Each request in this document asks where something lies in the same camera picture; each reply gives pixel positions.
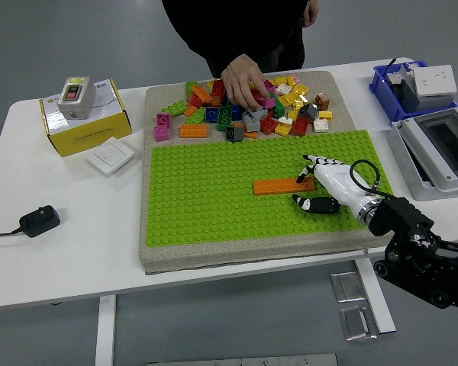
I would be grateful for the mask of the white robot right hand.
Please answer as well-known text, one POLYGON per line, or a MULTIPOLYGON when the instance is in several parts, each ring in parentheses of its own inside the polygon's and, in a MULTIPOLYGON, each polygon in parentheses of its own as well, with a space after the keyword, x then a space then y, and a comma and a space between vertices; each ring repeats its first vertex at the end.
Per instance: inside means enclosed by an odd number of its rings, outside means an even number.
POLYGON ((382 200, 365 191, 368 184, 359 175, 354 181, 350 166, 337 159, 313 155, 303 155, 303 158, 311 164, 302 170, 296 182, 301 183, 312 174, 331 196, 304 198, 293 194, 293 201, 310 214, 336 214, 341 206, 347 206, 360 223, 367 225, 382 200))

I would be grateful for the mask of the person's left hand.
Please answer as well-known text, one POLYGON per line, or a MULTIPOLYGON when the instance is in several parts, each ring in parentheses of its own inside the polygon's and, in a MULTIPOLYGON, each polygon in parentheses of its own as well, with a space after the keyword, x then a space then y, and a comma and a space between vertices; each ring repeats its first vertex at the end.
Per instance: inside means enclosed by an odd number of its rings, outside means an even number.
POLYGON ((318 0, 307 0, 302 16, 302 26, 310 27, 315 24, 320 11, 318 0))

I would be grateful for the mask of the person's right hand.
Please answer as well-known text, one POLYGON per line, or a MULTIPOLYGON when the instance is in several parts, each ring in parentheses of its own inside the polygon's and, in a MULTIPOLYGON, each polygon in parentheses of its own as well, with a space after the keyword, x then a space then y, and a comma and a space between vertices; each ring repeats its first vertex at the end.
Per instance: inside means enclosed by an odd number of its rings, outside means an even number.
POLYGON ((251 93, 250 83, 254 84, 256 90, 265 99, 270 98, 259 66, 246 54, 231 61, 221 73, 221 77, 230 101, 248 111, 256 111, 261 108, 251 93))

